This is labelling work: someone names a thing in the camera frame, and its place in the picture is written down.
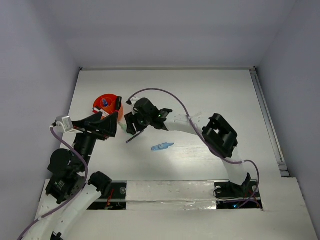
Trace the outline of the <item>pink highlighter black body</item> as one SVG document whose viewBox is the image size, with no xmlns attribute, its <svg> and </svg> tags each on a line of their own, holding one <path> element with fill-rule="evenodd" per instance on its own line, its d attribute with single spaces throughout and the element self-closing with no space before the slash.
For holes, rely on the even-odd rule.
<svg viewBox="0 0 320 240">
<path fill-rule="evenodd" d="M 102 113 L 102 116 L 103 117 L 107 117 L 107 116 L 109 116 L 109 114 L 105 111 L 105 110 L 103 110 L 102 108 L 99 108 L 98 106 L 96 106 L 96 107 L 93 107 L 92 108 L 92 112 L 93 113 Z"/>
</svg>

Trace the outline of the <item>orange round container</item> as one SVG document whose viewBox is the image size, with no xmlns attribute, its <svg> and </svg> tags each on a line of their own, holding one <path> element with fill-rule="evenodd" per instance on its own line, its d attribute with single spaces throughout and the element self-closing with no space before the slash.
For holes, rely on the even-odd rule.
<svg viewBox="0 0 320 240">
<path fill-rule="evenodd" d="M 115 95 L 115 94 L 111 94 L 111 93 L 103 94 L 103 95 L 99 96 L 94 101 L 93 107 L 99 107 L 99 108 L 105 110 L 109 115 L 111 115 L 116 112 L 115 111 L 116 98 L 117 98 L 117 95 Z M 107 100 L 107 102 L 108 102 L 107 107 L 103 106 L 102 99 Z M 123 105 L 121 105 L 121 109 L 117 113 L 118 113 L 117 121 L 120 122 L 121 119 L 123 118 L 123 115 L 124 115 Z"/>
</svg>

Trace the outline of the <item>purple pen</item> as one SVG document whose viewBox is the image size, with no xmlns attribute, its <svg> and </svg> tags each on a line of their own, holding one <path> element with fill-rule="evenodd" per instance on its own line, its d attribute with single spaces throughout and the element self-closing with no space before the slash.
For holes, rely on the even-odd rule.
<svg viewBox="0 0 320 240">
<path fill-rule="evenodd" d="M 134 136 L 132 136 L 130 139 L 128 139 L 125 143 L 126 143 L 126 144 L 130 143 L 130 142 L 133 141 L 135 138 L 137 138 L 138 136 L 140 136 L 143 132 L 144 132 L 144 130 L 138 132 L 137 134 L 135 134 Z"/>
</svg>

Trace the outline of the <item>aluminium side rail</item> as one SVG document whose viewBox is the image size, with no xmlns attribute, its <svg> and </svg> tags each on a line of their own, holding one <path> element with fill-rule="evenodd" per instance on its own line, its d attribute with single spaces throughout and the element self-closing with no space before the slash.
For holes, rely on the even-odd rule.
<svg viewBox="0 0 320 240">
<path fill-rule="evenodd" d="M 261 83 L 259 80 L 257 70 L 255 68 L 252 68 L 249 70 L 249 73 L 250 73 L 251 80 L 252 80 L 252 83 L 253 83 L 253 86 L 255 89 L 255 93 L 256 93 L 256 96 L 257 96 L 257 99 L 258 99 L 258 102 L 260 105 L 262 116 L 263 116 L 263 119 L 264 119 L 264 122 L 266 125 L 268 136 L 269 136 L 269 139 L 270 139 L 270 142 L 272 145 L 272 149 L 273 149 L 273 152 L 275 155 L 275 159 L 276 159 L 281 177 L 282 178 L 290 178 L 291 175 L 290 175 L 289 169 L 287 167 L 285 158 L 282 153 L 280 142 L 278 140 L 276 130 L 275 130 L 268 106 L 267 106 L 267 102 L 266 102 L 266 99 L 265 99 L 265 96 L 264 96 L 264 93 L 262 90 L 262 86 L 261 86 Z"/>
</svg>

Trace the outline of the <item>green correction tape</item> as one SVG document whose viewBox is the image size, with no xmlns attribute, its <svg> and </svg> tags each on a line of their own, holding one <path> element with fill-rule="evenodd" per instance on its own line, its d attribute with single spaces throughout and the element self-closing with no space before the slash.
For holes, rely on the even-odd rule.
<svg viewBox="0 0 320 240">
<path fill-rule="evenodd" d="M 125 133 L 127 133 L 127 125 L 124 124 L 124 123 L 122 123 L 122 122 L 119 122 L 118 124 L 119 124 L 119 126 L 121 127 L 121 129 L 122 129 Z"/>
</svg>

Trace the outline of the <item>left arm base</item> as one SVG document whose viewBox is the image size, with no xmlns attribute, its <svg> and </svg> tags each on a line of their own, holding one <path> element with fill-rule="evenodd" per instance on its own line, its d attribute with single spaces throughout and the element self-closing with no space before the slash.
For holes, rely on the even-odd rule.
<svg viewBox="0 0 320 240">
<path fill-rule="evenodd" d="M 114 181 L 111 184 L 111 189 L 108 195 L 100 197 L 94 203 L 92 203 L 88 210 L 126 210 L 127 208 L 127 182 L 126 181 Z"/>
</svg>

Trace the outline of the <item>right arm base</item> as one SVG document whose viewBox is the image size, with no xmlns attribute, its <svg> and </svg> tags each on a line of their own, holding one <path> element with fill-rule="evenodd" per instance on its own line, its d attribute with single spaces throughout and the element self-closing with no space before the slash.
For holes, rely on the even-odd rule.
<svg viewBox="0 0 320 240">
<path fill-rule="evenodd" d="M 228 181 L 218 181 L 214 183 L 212 195 L 216 199 L 216 208 L 218 210 L 235 209 L 263 209 L 263 204 L 259 190 L 256 190 L 257 182 L 251 181 L 248 187 L 243 190 L 239 186 L 232 187 Z"/>
</svg>

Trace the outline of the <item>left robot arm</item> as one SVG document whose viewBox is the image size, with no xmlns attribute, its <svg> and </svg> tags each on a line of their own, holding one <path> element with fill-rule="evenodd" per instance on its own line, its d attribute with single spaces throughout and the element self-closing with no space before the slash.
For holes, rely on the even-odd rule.
<svg viewBox="0 0 320 240">
<path fill-rule="evenodd" d="M 103 117 L 102 112 L 72 121 L 59 116 L 50 126 L 53 133 L 75 134 L 73 145 L 55 150 L 48 166 L 52 176 L 45 189 L 37 223 L 27 233 L 27 240 L 65 240 L 71 229 L 98 198 L 110 194 L 112 180 L 97 171 L 89 175 L 89 162 L 98 140 L 105 141 L 117 133 L 118 113 Z"/>
</svg>

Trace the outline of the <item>orange highlighter black body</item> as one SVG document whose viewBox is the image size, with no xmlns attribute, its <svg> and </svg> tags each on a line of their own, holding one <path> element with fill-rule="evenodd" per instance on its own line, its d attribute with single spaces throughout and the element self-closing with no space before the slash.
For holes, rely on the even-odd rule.
<svg viewBox="0 0 320 240">
<path fill-rule="evenodd" d="M 115 100 L 115 111 L 118 112 L 121 109 L 122 106 L 122 97 L 121 96 L 117 96 L 116 100 Z"/>
</svg>

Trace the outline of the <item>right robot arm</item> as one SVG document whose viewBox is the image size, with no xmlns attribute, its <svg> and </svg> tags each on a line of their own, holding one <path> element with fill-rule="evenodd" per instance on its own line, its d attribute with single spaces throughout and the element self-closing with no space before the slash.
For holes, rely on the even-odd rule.
<svg viewBox="0 0 320 240">
<path fill-rule="evenodd" d="M 156 130 L 197 135 L 210 152 L 223 162 L 229 181 L 221 189 L 240 197 L 248 191 L 251 176 L 237 151 L 238 134 L 220 114 L 191 117 L 168 108 L 158 109 L 145 97 L 134 96 L 126 103 L 132 108 L 125 115 L 129 134 L 135 135 L 151 126 Z"/>
</svg>

